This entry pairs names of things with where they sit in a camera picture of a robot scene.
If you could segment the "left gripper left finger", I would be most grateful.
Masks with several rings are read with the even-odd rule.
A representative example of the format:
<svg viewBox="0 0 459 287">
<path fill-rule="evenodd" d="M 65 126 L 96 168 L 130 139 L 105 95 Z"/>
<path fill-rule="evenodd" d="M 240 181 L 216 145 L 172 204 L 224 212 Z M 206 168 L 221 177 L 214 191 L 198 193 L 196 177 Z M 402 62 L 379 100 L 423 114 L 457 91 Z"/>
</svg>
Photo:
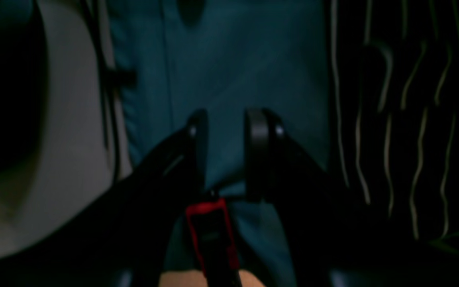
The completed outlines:
<svg viewBox="0 0 459 287">
<path fill-rule="evenodd" d="M 173 227 L 204 189 L 208 115 L 158 144 L 59 230 L 0 258 L 0 287 L 156 287 Z"/>
</svg>

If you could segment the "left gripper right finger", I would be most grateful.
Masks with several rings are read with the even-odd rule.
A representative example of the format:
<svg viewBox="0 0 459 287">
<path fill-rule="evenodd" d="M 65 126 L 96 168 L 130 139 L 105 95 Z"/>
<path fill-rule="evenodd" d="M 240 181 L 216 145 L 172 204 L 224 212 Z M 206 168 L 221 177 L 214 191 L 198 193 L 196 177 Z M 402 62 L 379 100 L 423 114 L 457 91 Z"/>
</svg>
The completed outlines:
<svg viewBox="0 0 459 287">
<path fill-rule="evenodd" d="M 459 256 L 402 239 L 270 109 L 245 111 L 245 185 L 249 202 L 276 210 L 299 287 L 459 287 Z"/>
</svg>

